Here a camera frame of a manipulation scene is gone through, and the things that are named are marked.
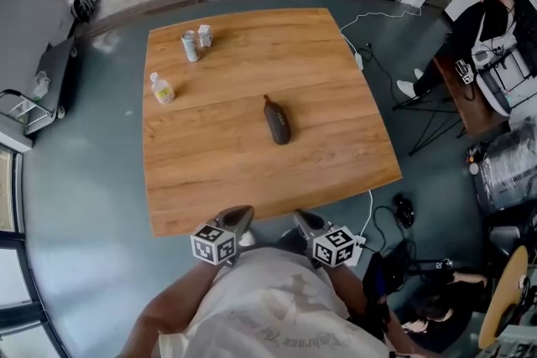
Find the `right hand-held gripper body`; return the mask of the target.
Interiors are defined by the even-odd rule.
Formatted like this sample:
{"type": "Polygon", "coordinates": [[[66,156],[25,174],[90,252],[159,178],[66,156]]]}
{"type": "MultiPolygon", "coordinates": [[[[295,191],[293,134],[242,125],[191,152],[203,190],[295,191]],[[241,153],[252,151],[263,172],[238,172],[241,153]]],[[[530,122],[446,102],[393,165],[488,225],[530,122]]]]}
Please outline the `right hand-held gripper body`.
{"type": "Polygon", "coordinates": [[[353,258],[355,236],[345,226],[308,232],[306,239],[312,259],[322,265],[338,267],[353,258]]]}

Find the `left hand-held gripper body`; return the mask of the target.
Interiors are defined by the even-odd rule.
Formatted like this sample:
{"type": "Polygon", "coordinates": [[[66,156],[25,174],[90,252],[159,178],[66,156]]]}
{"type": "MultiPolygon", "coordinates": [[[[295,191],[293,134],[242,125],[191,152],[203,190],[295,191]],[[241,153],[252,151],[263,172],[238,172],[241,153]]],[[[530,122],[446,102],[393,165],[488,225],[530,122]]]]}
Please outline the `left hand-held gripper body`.
{"type": "Polygon", "coordinates": [[[242,227],[230,225],[222,218],[213,218],[199,225],[190,235],[192,254],[213,266],[232,267],[237,262],[238,242],[242,227]]]}

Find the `dark brown zipper pouch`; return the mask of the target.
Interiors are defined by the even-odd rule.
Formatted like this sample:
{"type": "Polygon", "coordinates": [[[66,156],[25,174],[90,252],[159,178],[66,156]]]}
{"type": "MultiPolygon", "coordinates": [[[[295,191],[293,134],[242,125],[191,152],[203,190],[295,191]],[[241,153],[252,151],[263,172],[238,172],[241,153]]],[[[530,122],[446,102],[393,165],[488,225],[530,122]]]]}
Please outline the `dark brown zipper pouch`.
{"type": "Polygon", "coordinates": [[[291,128],[284,109],[267,95],[263,98],[265,101],[263,113],[274,142],[278,145],[288,144],[291,140],[291,128]]]}

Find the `person's left forearm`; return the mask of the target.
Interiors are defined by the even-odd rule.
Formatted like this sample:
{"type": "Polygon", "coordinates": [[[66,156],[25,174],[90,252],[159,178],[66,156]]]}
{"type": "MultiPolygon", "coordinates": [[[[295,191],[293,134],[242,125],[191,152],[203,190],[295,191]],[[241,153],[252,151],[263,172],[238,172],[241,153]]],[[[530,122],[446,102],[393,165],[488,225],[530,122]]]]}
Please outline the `person's left forearm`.
{"type": "Polygon", "coordinates": [[[136,319],[118,358],[152,358],[161,335],[187,329],[220,269],[200,262],[155,296],[136,319]]]}

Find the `person's right forearm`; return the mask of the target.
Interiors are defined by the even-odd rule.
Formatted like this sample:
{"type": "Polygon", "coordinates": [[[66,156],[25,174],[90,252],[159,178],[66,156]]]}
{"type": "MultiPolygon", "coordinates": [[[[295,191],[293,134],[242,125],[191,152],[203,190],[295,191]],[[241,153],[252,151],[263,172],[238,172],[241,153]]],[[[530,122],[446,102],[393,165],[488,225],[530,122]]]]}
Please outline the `person's right forearm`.
{"type": "Polygon", "coordinates": [[[346,305],[352,322],[379,338],[385,335],[401,355],[423,358],[421,349],[404,332],[396,315],[387,305],[370,304],[363,291],[362,281],[346,266],[327,268],[336,295],[346,305]]]}

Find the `white power adapter block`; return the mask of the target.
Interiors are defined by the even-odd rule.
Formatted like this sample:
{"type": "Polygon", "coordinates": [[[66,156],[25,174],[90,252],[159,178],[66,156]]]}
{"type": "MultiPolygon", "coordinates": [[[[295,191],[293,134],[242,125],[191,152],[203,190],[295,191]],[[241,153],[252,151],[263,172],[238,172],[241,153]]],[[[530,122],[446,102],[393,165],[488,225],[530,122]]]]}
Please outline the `white power adapter block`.
{"type": "Polygon", "coordinates": [[[360,259],[360,256],[362,255],[362,251],[366,242],[366,238],[360,235],[355,236],[356,239],[356,245],[354,247],[352,258],[348,260],[347,265],[349,267],[355,267],[358,264],[358,261],[360,259]]]}

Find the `person's white printed t-shirt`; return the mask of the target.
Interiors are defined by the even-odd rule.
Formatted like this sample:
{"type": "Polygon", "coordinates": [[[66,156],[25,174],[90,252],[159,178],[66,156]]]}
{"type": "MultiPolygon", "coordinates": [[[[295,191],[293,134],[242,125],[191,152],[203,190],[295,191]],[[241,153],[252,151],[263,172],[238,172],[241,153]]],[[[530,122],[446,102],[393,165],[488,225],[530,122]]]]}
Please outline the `person's white printed t-shirt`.
{"type": "Polygon", "coordinates": [[[184,332],[161,335],[162,358],[388,358],[349,320],[331,281],[306,257],[244,252],[222,269],[184,332]]]}

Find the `clear bottle with yellow label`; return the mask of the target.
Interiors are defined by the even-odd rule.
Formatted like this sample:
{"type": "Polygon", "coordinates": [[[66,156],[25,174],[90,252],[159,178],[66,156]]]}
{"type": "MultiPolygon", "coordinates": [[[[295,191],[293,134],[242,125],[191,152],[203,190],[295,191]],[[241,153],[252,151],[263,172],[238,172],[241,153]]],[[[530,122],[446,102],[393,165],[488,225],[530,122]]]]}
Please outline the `clear bottle with yellow label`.
{"type": "Polygon", "coordinates": [[[159,77],[159,74],[153,72],[150,74],[151,90],[160,104],[168,104],[175,98],[173,87],[159,77]]]}

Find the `pale green drink can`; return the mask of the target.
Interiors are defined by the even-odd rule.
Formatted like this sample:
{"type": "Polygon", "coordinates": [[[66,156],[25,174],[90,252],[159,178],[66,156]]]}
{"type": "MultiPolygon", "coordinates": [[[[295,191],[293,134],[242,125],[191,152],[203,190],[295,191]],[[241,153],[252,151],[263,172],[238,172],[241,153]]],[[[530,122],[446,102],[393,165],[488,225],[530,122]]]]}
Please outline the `pale green drink can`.
{"type": "Polygon", "coordinates": [[[185,49],[185,54],[190,62],[196,62],[200,55],[197,49],[196,33],[193,30],[187,30],[181,35],[181,41],[185,49]]]}

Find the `round yellow wooden board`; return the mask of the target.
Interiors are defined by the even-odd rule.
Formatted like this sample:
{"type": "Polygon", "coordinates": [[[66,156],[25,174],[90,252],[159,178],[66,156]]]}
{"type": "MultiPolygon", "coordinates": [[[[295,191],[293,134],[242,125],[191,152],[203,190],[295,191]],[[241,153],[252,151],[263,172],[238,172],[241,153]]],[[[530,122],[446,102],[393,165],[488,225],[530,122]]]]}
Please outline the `round yellow wooden board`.
{"type": "Polygon", "coordinates": [[[525,246],[519,246],[509,258],[482,322],[478,336],[480,350],[486,350],[494,343],[504,314],[511,306],[521,303],[528,260],[529,254],[525,246]]]}

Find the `plastic wrapped grey equipment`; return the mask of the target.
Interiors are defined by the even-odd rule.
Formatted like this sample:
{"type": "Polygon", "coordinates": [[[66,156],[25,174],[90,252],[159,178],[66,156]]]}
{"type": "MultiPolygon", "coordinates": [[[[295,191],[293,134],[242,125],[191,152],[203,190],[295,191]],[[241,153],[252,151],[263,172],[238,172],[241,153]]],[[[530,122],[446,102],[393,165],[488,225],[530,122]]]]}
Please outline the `plastic wrapped grey equipment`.
{"type": "Polygon", "coordinates": [[[532,117],[470,147],[466,161],[485,214],[537,200],[537,122],[532,117]]]}

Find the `brown wooden side table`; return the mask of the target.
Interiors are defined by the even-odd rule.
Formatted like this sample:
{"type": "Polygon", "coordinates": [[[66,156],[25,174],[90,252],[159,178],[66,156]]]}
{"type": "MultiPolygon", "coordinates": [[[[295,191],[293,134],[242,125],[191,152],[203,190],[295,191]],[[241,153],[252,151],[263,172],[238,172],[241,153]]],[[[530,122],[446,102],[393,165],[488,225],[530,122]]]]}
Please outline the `brown wooden side table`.
{"type": "Polygon", "coordinates": [[[456,73],[455,62],[435,55],[433,61],[446,83],[460,114],[466,133],[476,137],[495,127],[503,127],[508,119],[495,112],[475,84],[465,85],[456,73]]]}

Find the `black framed window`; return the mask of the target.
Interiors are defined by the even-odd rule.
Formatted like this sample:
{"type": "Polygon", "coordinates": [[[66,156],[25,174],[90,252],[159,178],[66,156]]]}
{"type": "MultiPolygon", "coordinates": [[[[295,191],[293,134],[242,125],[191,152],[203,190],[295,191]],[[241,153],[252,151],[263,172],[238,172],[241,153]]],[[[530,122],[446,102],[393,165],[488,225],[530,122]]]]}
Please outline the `black framed window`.
{"type": "Polygon", "coordinates": [[[25,251],[19,167],[0,146],[0,358],[59,358],[25,251]]]}

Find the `grey platform trolley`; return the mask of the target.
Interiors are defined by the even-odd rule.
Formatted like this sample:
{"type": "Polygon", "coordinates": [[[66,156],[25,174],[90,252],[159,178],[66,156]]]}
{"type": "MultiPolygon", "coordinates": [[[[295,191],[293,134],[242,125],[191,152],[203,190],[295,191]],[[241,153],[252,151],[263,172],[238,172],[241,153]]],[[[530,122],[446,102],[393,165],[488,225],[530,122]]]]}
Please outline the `grey platform trolley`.
{"type": "Polygon", "coordinates": [[[61,92],[68,69],[77,55],[75,37],[48,48],[42,54],[34,75],[41,70],[46,71],[50,78],[47,94],[39,101],[32,100],[31,85],[34,77],[24,91],[0,91],[0,119],[6,120],[9,126],[27,137],[49,126],[56,119],[63,118],[65,108],[61,105],[61,92]]]}

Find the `clear plastic bag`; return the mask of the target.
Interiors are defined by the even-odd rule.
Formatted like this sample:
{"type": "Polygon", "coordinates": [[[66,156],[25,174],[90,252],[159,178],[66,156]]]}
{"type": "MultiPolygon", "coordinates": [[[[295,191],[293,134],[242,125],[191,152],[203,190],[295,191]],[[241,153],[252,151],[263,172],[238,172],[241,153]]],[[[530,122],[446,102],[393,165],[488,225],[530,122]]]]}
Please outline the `clear plastic bag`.
{"type": "Polygon", "coordinates": [[[31,85],[31,98],[33,101],[41,100],[49,91],[50,78],[45,70],[41,70],[34,77],[31,85]]]}

